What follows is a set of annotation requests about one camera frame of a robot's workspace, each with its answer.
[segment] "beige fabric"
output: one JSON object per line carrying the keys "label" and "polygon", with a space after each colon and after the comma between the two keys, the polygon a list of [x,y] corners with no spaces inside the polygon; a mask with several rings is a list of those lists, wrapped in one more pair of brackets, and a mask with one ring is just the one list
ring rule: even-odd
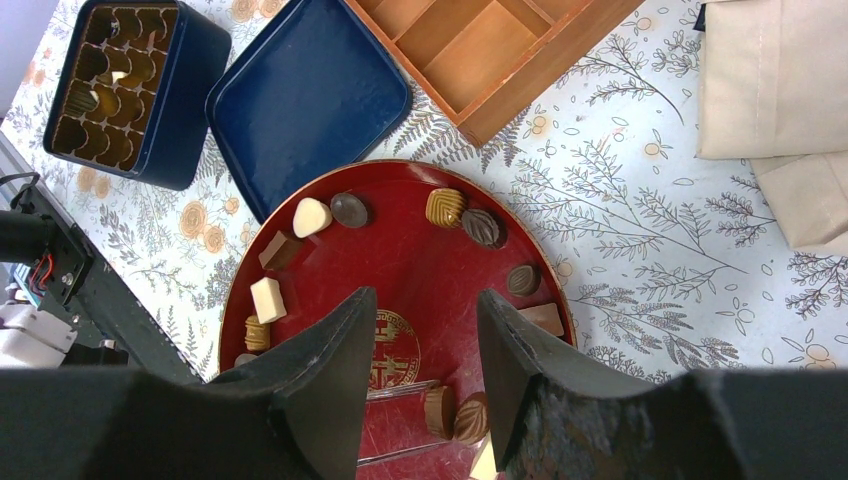
{"label": "beige fabric", "polygon": [[848,150],[848,1],[705,3],[698,155]]}
{"label": "beige fabric", "polygon": [[848,152],[752,164],[792,249],[848,256]]}

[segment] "black cable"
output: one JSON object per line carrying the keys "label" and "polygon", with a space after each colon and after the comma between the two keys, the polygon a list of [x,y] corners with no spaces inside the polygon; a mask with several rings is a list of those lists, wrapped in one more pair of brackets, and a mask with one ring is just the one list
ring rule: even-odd
{"label": "black cable", "polygon": [[12,180],[18,180],[19,178],[33,178],[33,182],[37,182],[41,175],[35,172],[24,172],[24,173],[13,173],[12,175],[6,175],[5,177],[0,178],[0,187],[11,182]]}
{"label": "black cable", "polygon": [[39,175],[36,172],[24,172],[24,173],[14,173],[12,175],[6,175],[5,177],[0,178],[0,187],[11,182],[12,180],[18,180],[18,179],[21,179],[21,178],[32,178],[32,180],[29,183],[27,183],[26,185],[22,186],[21,189],[18,191],[18,193],[15,194],[14,197],[12,197],[12,200],[9,202],[9,207],[12,210],[15,210],[16,208],[18,208],[18,202],[21,201],[21,197],[23,197],[24,193],[27,190],[29,190],[30,188],[33,188],[38,183],[38,180],[41,178],[41,175]]}

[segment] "blue tin box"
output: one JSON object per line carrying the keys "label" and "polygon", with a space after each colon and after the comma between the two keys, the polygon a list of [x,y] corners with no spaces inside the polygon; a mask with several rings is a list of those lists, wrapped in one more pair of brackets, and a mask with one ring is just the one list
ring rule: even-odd
{"label": "blue tin box", "polygon": [[230,45],[223,28],[180,1],[86,2],[44,149],[124,178],[187,188],[208,128],[206,96]]}
{"label": "blue tin box", "polygon": [[300,187],[364,157],[411,104],[388,53],[344,1],[289,0],[209,93],[206,115],[264,222]]}

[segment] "gold emblem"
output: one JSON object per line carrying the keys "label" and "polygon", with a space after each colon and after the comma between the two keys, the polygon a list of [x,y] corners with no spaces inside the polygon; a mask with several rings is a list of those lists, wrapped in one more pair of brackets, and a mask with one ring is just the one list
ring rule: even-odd
{"label": "gold emblem", "polygon": [[415,381],[421,367],[421,348],[412,326],[389,310],[377,310],[369,390],[406,385]]}

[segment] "dark chocolate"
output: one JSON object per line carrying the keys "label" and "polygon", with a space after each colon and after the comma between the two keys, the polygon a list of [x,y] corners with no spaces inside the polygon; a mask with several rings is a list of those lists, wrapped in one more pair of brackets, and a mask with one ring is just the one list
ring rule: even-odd
{"label": "dark chocolate", "polygon": [[333,218],[348,228],[360,228],[368,224],[368,207],[362,200],[349,193],[336,194],[330,201]]}
{"label": "dark chocolate", "polygon": [[539,289],[542,278],[533,265],[521,265],[509,272],[506,288],[517,297],[529,297]]}
{"label": "dark chocolate", "polygon": [[265,250],[259,253],[259,264],[265,270],[285,270],[302,246],[303,242],[295,236],[277,232]]}
{"label": "dark chocolate", "polygon": [[501,243],[498,222],[484,210],[471,208],[462,214],[462,229],[472,240],[487,248],[497,248]]}

